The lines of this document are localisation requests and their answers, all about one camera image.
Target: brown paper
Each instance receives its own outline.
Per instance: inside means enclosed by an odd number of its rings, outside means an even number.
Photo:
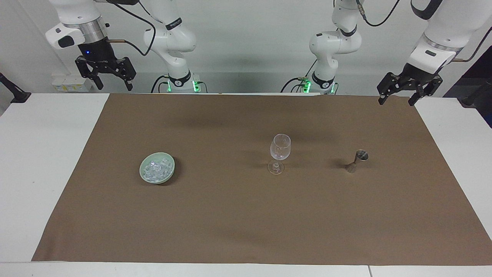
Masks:
[[[492,242],[407,99],[109,97],[33,261],[492,265]],[[270,143],[292,138],[285,172]],[[364,149],[369,160],[344,165]],[[164,186],[139,176],[176,159]]]

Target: bowl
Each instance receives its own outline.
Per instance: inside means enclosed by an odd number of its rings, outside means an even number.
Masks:
[[[169,161],[171,161],[171,166],[172,166],[172,170],[171,170],[171,174],[169,174],[168,176],[165,176],[164,179],[162,180],[158,180],[157,182],[149,182],[147,180],[144,179],[144,169],[145,167],[150,164],[152,161],[162,161],[162,159],[168,159]],[[152,155],[149,155],[147,158],[145,158],[143,160],[143,162],[140,164],[140,177],[147,183],[150,183],[150,184],[153,184],[153,185],[160,185],[160,184],[163,184],[165,183],[167,180],[169,180],[172,176],[173,176],[173,173],[174,173],[174,168],[175,168],[175,163],[174,163],[174,159],[171,155],[169,155],[168,153],[164,153],[164,152],[159,152],[159,153],[154,153]]]

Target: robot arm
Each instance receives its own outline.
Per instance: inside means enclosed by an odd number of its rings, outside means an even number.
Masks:
[[[408,101],[411,106],[431,96],[442,83],[439,71],[468,44],[470,37],[491,16],[489,0],[430,0],[427,7],[414,13],[429,21],[400,75],[387,73],[377,86],[379,103],[402,90],[416,90]]]
[[[151,14],[160,21],[161,26],[156,27],[156,36],[151,50],[160,56],[165,62],[169,76],[169,88],[173,90],[196,91],[193,82],[193,74],[188,68],[182,53],[191,52],[196,47],[196,37],[182,25],[176,1],[152,0]],[[144,41],[150,45],[153,32],[150,30],[144,34]]]
[[[93,0],[50,0],[60,23],[48,32],[46,38],[56,49],[77,45],[82,55],[75,60],[82,77],[95,82],[98,89],[103,84],[99,73],[110,73],[121,78],[128,90],[136,76],[128,57],[117,59],[108,41],[106,25]],[[138,0],[112,0],[111,3],[135,5]]]
[[[357,31],[360,13],[356,0],[337,0],[332,21],[338,30],[314,35],[309,48],[316,55],[318,63],[309,77],[311,90],[326,93],[335,81],[338,61],[334,54],[348,54],[359,50],[362,38]]]

